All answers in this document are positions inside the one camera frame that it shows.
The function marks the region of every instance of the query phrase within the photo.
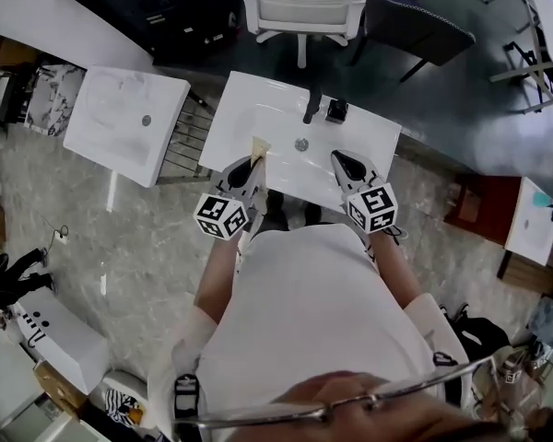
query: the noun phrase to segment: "white office chair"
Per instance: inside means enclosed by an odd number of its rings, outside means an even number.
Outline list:
[[[248,30],[264,42],[282,32],[297,33],[297,65],[307,65],[308,34],[321,34],[348,46],[359,30],[366,0],[243,0]]]

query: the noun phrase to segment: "metal rack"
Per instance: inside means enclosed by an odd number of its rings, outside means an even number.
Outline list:
[[[164,155],[158,185],[209,181],[212,170],[199,165],[215,110],[190,91]]]

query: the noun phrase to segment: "sink drain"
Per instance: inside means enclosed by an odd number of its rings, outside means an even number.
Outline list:
[[[297,139],[297,141],[295,141],[295,148],[299,152],[305,152],[309,146],[310,146],[310,142],[304,137],[300,137],[299,139]]]

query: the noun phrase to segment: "teal object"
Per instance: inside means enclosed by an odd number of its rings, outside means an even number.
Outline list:
[[[545,193],[542,192],[536,192],[535,196],[533,197],[533,205],[538,206],[540,208],[547,208],[548,206],[553,203],[551,201],[551,197]]]

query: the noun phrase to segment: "black and white striped cloth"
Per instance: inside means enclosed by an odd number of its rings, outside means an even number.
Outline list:
[[[107,415],[115,422],[127,427],[134,427],[135,423],[129,417],[130,409],[139,408],[135,398],[120,391],[108,389],[105,395],[104,407]]]

